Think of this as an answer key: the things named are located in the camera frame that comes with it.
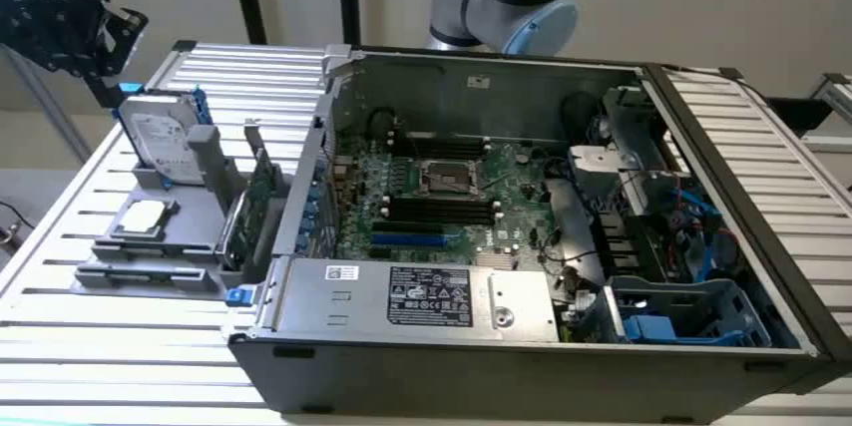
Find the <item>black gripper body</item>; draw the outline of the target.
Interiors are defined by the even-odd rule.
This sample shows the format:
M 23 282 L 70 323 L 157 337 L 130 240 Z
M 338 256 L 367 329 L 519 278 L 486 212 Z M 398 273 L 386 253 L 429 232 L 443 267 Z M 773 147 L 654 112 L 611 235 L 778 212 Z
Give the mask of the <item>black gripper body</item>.
M 49 71 L 79 71 L 97 51 L 105 1 L 2 0 L 2 44 Z

